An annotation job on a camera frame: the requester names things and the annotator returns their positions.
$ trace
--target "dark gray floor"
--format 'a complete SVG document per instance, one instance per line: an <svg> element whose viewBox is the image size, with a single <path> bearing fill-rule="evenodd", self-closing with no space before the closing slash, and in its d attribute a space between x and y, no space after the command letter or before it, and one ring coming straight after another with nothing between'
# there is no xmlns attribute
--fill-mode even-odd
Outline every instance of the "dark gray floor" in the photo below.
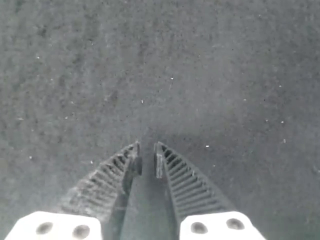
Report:
<svg viewBox="0 0 320 240"><path fill-rule="evenodd" d="M319 239L319 11L317 0L0 1L0 237L135 140L151 169L161 140L267 238ZM134 183L128 239L166 232L153 181Z"/></svg>

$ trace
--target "white mounting bracket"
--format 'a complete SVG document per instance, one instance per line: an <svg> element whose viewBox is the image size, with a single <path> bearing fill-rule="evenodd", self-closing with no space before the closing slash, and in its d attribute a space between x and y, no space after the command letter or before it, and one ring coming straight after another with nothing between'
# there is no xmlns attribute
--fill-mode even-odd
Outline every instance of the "white mounting bracket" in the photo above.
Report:
<svg viewBox="0 0 320 240"><path fill-rule="evenodd" d="M20 218L5 240L102 240L94 217L36 211Z"/></svg>
<svg viewBox="0 0 320 240"><path fill-rule="evenodd" d="M180 224L180 240L265 240L250 219L237 211L192 215Z"/></svg>

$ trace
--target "screw hole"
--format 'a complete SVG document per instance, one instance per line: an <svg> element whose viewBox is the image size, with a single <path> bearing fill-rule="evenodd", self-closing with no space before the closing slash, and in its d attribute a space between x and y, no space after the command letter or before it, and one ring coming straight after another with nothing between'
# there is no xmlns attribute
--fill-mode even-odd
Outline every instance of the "screw hole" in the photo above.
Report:
<svg viewBox="0 0 320 240"><path fill-rule="evenodd" d="M85 239L89 236L90 228L87 225L79 225L73 230L73 237L76 239Z"/></svg>
<svg viewBox="0 0 320 240"><path fill-rule="evenodd" d="M245 225L240 221L239 219L236 218L231 218L228 221L226 221L226 225L230 229L235 229L235 230L243 230L245 229Z"/></svg>
<svg viewBox="0 0 320 240"><path fill-rule="evenodd" d="M35 233L38 235L43 235L43 234L47 234L51 231L53 227L53 223L52 222L44 222L41 223L35 230Z"/></svg>
<svg viewBox="0 0 320 240"><path fill-rule="evenodd" d="M191 225L191 232L195 234L206 234L208 229L202 222L194 222Z"/></svg>

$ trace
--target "gray carpet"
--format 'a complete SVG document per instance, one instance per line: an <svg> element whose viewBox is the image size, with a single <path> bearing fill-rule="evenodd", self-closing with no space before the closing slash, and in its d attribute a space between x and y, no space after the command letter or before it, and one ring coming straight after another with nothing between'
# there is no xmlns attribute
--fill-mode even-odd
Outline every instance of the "gray carpet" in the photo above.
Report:
<svg viewBox="0 0 320 240"><path fill-rule="evenodd" d="M268 239L319 239L319 11L317 0L0 1L0 237L139 140L125 239L168 228L147 172L156 141Z"/></svg>

